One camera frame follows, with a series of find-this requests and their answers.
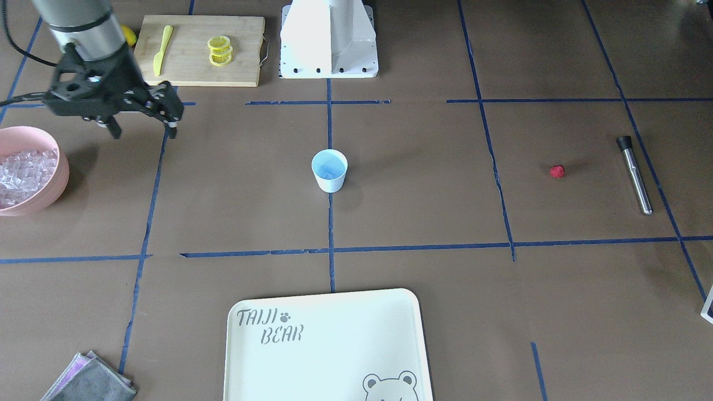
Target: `metal muddler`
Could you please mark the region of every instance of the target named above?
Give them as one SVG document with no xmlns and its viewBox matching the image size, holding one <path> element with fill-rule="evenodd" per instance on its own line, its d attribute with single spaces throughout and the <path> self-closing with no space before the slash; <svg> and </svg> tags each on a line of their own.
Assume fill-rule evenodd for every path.
<svg viewBox="0 0 713 401">
<path fill-rule="evenodd" d="M 617 144 L 619 145 L 619 149 L 624 153 L 624 160 L 626 160 L 626 165 L 629 168 L 629 176 L 631 176 L 631 181 L 634 184 L 636 196 L 639 198 L 641 211 L 644 212 L 645 215 L 650 215 L 653 213 L 653 210 L 651 209 L 649 196 L 646 194 L 644 181 L 641 179 L 641 174 L 639 173 L 639 166 L 637 166 L 636 158 L 634 158 L 631 136 L 622 136 L 621 138 L 618 138 Z"/>
</svg>

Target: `white tray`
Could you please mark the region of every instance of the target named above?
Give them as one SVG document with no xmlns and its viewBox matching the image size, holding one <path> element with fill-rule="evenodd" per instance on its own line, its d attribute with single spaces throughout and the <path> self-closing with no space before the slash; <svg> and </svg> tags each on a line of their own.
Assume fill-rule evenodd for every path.
<svg viewBox="0 0 713 401">
<path fill-rule="evenodd" d="M 244 300 L 230 309 L 224 401 L 432 401 L 409 290 Z"/>
</svg>

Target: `bowl of ice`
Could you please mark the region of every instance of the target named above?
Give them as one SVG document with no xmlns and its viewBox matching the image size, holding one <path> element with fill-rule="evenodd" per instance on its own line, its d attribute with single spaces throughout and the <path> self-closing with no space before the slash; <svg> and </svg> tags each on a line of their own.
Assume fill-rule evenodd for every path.
<svg viewBox="0 0 713 401">
<path fill-rule="evenodd" d="M 0 216 L 46 208 L 68 179 L 67 157 L 52 135 L 27 126 L 0 129 Z"/>
</svg>

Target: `knife handle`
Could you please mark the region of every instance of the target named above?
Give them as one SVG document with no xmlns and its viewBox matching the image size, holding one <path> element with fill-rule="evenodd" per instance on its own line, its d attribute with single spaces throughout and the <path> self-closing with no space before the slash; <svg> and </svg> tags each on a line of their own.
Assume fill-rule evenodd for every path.
<svg viewBox="0 0 713 401">
<path fill-rule="evenodd" d="M 166 51 L 168 47 L 168 41 L 171 39 L 171 34 L 173 33 L 173 27 L 171 25 L 166 25 L 163 28 L 163 36 L 161 37 L 161 51 Z"/>
</svg>

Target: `stack of lemon slices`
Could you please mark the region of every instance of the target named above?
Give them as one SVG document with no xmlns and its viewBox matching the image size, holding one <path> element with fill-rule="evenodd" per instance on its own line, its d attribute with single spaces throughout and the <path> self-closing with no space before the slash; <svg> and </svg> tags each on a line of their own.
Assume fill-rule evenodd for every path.
<svg viewBox="0 0 713 401">
<path fill-rule="evenodd" d="M 210 63 L 216 67 L 222 67 L 232 61 L 232 45 L 227 36 L 214 36 L 208 41 Z"/>
</svg>

